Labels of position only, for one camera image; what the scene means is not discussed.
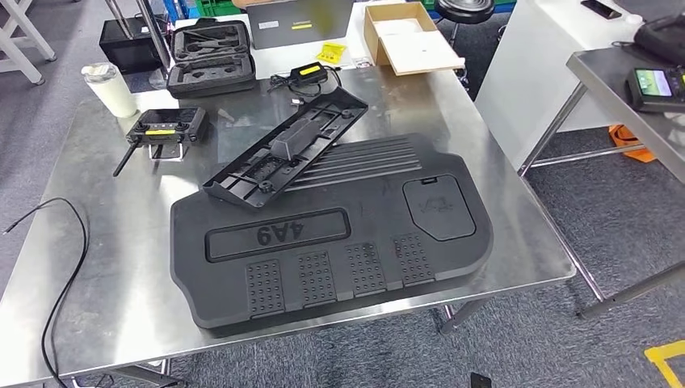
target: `ribbed surface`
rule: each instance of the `ribbed surface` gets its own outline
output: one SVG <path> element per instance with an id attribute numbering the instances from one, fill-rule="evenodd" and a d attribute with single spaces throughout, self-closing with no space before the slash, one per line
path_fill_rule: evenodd
<path id="1" fill-rule="evenodd" d="M 319 158 L 287 190 L 298 190 L 421 168 L 405 139 L 337 145 Z"/>

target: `black carrying case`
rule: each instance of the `black carrying case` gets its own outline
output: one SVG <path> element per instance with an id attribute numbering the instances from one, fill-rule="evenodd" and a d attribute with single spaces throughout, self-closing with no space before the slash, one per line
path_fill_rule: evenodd
<path id="1" fill-rule="evenodd" d="M 250 35 L 239 20 L 200 19 L 174 32 L 176 65 L 166 89 L 176 99 L 194 99 L 252 89 L 257 81 Z"/>

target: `yellow sticker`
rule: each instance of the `yellow sticker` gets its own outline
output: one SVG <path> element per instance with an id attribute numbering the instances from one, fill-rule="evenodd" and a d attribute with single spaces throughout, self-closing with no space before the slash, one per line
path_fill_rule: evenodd
<path id="1" fill-rule="evenodd" d="M 308 69 L 300 70 L 300 75 L 311 74 L 311 73 L 313 73 L 313 72 L 315 72 L 315 71 L 319 71 L 319 70 L 321 70 L 321 67 L 320 67 L 320 66 L 318 66 L 318 65 L 317 65 L 317 66 L 312 66 L 312 67 L 310 67 L 310 68 L 308 68 Z"/>
<path id="2" fill-rule="evenodd" d="M 312 24 L 298 24 L 296 26 L 292 26 L 291 28 L 293 30 L 302 30 L 302 29 L 311 28 L 311 27 L 312 27 Z"/>
<path id="3" fill-rule="evenodd" d="M 145 131 L 146 135 L 173 135 L 176 133 L 173 129 L 157 129 L 154 131 Z"/>

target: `gray carpet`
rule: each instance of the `gray carpet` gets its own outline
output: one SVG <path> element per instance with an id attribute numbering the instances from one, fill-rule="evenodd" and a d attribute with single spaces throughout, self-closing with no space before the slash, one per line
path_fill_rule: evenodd
<path id="1" fill-rule="evenodd" d="M 127 15 L 136 12 L 133 2 L 119 3 Z M 0 226 L 39 200 L 76 106 L 91 98 L 78 71 L 104 59 L 98 49 L 78 49 L 96 47 L 109 18 L 104 2 L 36 0 L 30 16 L 60 59 L 44 64 L 31 53 L 47 79 L 43 86 L 20 74 L 0 74 Z M 505 22 L 506 15 L 496 15 L 460 30 L 456 49 L 468 58 L 472 95 Z M 440 29 L 447 33 L 451 26 L 444 22 Z M 603 129 L 561 134 L 548 153 L 607 142 Z M 683 258 L 685 186 L 660 163 L 614 155 L 543 167 L 529 178 L 605 292 Z M 0 238 L 0 290 L 27 229 L 25 223 Z M 471 372 L 491 377 L 497 388 L 667 387 L 642 353 L 685 338 L 682 295 L 681 282 L 582 321 L 574 311 L 593 297 L 576 276 L 498 297 L 450 336 L 437 334 L 443 317 L 430 310 L 181 357 L 173 373 L 193 388 L 468 387 Z M 671 364 L 685 378 L 685 362 Z M 145 385 L 116 377 L 114 386 Z"/>

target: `white table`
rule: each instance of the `white table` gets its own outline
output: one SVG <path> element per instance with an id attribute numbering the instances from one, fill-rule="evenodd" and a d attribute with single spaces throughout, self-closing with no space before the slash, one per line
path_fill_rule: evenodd
<path id="1" fill-rule="evenodd" d="M 572 53 L 632 41 L 640 24 L 628 12 L 606 20 L 580 0 L 519 0 L 485 76 L 476 107 L 512 166 L 519 169 L 578 84 L 566 68 Z M 619 124 L 585 95 L 561 131 Z"/>
<path id="2" fill-rule="evenodd" d="M 402 0 L 380 0 L 377 2 L 356 2 L 352 7 L 350 23 L 347 27 L 347 35 L 343 38 L 325 40 L 337 44 L 344 44 L 347 49 L 342 54 L 342 59 L 337 66 L 343 69 L 355 68 L 355 59 L 367 58 L 372 61 L 371 54 L 364 42 L 364 10 L 368 5 L 390 4 L 403 2 Z M 219 16 L 216 18 L 223 22 L 227 20 L 240 20 L 250 30 L 250 20 L 247 14 Z M 197 19 L 179 20 L 176 28 L 191 26 L 197 23 Z M 263 48 L 250 51 L 256 64 L 257 79 L 268 79 L 273 74 L 289 74 L 290 69 L 318 61 L 317 55 L 321 52 L 324 40 L 303 44 L 291 44 L 289 46 Z"/>

